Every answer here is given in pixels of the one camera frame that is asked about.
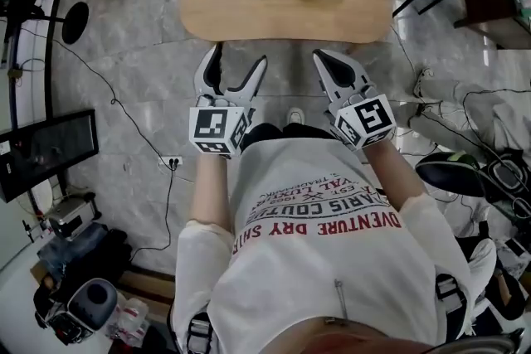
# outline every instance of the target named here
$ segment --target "bottle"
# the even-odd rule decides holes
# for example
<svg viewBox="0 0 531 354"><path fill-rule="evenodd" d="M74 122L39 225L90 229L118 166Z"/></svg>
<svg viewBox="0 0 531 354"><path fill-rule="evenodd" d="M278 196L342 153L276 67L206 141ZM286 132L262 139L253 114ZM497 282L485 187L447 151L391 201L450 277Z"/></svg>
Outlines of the bottle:
<svg viewBox="0 0 531 354"><path fill-rule="evenodd" d="M144 320L136 331L132 333L126 333L124 335L123 341L130 347L141 348L142 342L144 341L144 337L148 332L148 328L149 322L147 320Z"/></svg>
<svg viewBox="0 0 531 354"><path fill-rule="evenodd" d="M121 292L116 291L116 293L118 294L116 308L114 309L109 320L107 320L107 323L105 324L105 336L108 337L109 339L119 338L118 320L119 320L120 314L124 310L125 303L127 303L127 299L125 299L125 296L122 295Z"/></svg>
<svg viewBox="0 0 531 354"><path fill-rule="evenodd" d="M148 315L148 311L149 307L139 299L128 299L119 315L118 327L120 331L125 333L135 332Z"/></svg>

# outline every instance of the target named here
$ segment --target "white t-shirt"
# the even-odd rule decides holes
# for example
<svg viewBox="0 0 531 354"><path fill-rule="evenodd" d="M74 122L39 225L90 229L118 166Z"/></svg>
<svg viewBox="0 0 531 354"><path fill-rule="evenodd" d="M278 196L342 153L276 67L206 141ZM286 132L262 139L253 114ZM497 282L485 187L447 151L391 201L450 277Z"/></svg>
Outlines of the white t-shirt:
<svg viewBox="0 0 531 354"><path fill-rule="evenodd" d="M349 320L443 343L436 269L456 278L470 313L470 270L435 201L411 198L398 214L338 141L251 145L231 208L236 236L197 222L179 236L173 325L181 346L207 305L225 354L259 352L308 318L342 318L335 281Z"/></svg>

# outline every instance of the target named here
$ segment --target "power outlet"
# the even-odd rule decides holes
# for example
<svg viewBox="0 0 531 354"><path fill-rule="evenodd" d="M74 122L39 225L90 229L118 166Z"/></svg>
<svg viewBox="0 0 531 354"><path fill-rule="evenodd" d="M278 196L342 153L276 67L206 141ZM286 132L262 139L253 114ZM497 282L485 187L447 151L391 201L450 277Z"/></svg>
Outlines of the power outlet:
<svg viewBox="0 0 531 354"><path fill-rule="evenodd" d="M180 167L183 165L183 157L180 155L168 155L168 156L162 156L162 158L158 159L158 168L161 170L168 170L166 167L169 167L170 160L173 160L173 164L177 161L177 167Z"/></svg>

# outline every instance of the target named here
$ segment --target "wooden disc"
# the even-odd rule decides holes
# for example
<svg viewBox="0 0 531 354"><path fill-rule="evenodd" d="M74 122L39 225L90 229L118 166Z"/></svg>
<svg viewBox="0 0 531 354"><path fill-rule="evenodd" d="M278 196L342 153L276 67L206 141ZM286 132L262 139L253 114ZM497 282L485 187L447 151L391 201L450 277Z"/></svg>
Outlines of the wooden disc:
<svg viewBox="0 0 531 354"><path fill-rule="evenodd" d="M370 43L389 32L391 0L179 0L181 21L210 41Z"/></svg>

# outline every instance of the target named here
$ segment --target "white shoe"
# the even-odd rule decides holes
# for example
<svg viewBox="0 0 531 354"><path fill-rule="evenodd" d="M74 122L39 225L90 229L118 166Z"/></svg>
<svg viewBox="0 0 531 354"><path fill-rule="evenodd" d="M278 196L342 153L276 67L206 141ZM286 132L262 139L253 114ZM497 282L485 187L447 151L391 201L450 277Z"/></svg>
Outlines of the white shoe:
<svg viewBox="0 0 531 354"><path fill-rule="evenodd" d="M481 221L486 221L489 216L490 204L480 205L472 216L472 221L474 223L481 223Z"/></svg>
<svg viewBox="0 0 531 354"><path fill-rule="evenodd" d="M433 78L433 70L431 68L429 68L429 67L426 67L426 68L422 69L421 72L419 73L418 77L417 77L417 81L415 81L415 86L413 87L413 94L417 98L421 98L422 97L421 82L426 77L427 78Z"/></svg>
<svg viewBox="0 0 531 354"><path fill-rule="evenodd" d="M304 112L301 108L290 108L287 117L288 124L304 124Z"/></svg>

